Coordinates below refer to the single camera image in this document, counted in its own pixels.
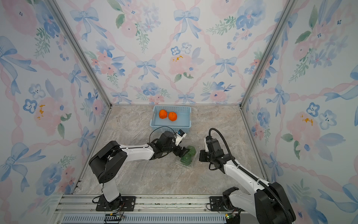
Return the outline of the green orange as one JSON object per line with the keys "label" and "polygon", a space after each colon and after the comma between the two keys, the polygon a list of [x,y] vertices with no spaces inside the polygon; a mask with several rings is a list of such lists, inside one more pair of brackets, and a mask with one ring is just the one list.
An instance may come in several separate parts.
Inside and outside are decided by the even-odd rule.
{"label": "green orange", "polygon": [[187,146],[186,149],[188,149],[189,151],[186,153],[185,156],[188,156],[188,157],[194,157],[194,156],[195,156],[195,154],[196,154],[196,149],[195,149],[195,147],[193,147],[193,146]]}
{"label": "green orange", "polygon": [[184,156],[181,158],[180,162],[182,165],[190,166],[193,162],[193,159],[192,157]]}

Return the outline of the clear container of green fruit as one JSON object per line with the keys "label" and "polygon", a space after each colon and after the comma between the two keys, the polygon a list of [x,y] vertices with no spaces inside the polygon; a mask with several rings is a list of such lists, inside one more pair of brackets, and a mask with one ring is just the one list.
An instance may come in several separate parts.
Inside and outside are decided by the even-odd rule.
{"label": "clear container of green fruit", "polygon": [[176,163],[189,169],[195,165],[196,161],[198,160],[199,153],[196,148],[191,145],[187,146],[185,149],[186,153],[183,155],[183,157],[178,157],[176,159]]}

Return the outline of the light blue plastic basket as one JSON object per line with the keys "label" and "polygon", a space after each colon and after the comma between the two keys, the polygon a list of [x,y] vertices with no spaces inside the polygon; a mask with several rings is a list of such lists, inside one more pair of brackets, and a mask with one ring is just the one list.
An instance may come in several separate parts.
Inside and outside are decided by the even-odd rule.
{"label": "light blue plastic basket", "polygon": [[[167,113],[176,113],[177,119],[175,121],[170,121],[168,117],[161,119],[159,117],[159,112],[161,110],[165,110]],[[191,107],[189,106],[156,105],[153,108],[153,118],[150,121],[150,127],[152,130],[163,127],[161,128],[163,131],[171,131],[171,129],[173,129],[175,132],[181,129],[184,132],[189,133],[192,126],[191,111]]]}

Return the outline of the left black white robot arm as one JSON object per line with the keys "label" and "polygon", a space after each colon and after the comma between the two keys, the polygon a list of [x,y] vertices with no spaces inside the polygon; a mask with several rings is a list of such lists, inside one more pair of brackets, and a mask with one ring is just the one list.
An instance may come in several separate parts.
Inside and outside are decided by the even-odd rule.
{"label": "left black white robot arm", "polygon": [[89,166],[98,182],[102,185],[102,195],[98,196],[96,211],[133,211],[135,196],[121,196],[115,176],[126,162],[155,160],[174,153],[182,158],[190,149],[181,147],[180,143],[186,133],[179,130],[176,133],[165,131],[158,139],[139,146],[120,145],[110,141],[98,151],[90,160]]}

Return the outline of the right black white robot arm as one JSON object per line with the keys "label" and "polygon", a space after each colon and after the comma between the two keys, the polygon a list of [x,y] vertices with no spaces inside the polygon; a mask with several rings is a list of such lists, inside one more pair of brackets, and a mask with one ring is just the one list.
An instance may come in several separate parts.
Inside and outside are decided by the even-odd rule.
{"label": "right black white robot arm", "polygon": [[200,161],[213,165],[214,170],[233,178],[248,192],[244,193],[238,187],[224,191],[222,200],[226,209],[248,212],[260,224],[291,224],[296,221],[291,203],[279,183],[270,183],[248,171],[229,153],[224,153],[217,139],[207,136],[205,144],[205,149],[200,151]]}

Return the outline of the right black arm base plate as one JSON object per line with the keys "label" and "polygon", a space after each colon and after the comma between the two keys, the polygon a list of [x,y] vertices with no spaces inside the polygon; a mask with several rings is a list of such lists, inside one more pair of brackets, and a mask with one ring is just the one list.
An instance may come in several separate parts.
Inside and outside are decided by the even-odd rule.
{"label": "right black arm base plate", "polygon": [[235,213],[245,211],[241,208],[234,207],[229,197],[227,196],[210,196],[209,203],[206,204],[206,209],[213,212],[228,212]]}

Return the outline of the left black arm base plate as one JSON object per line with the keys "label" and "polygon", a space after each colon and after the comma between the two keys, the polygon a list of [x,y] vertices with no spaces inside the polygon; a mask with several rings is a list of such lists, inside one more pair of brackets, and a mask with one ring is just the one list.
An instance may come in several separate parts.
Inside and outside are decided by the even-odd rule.
{"label": "left black arm base plate", "polygon": [[98,202],[96,202],[96,211],[134,211],[135,202],[135,196],[124,197],[120,195],[112,202],[108,202],[104,195],[101,195]]}

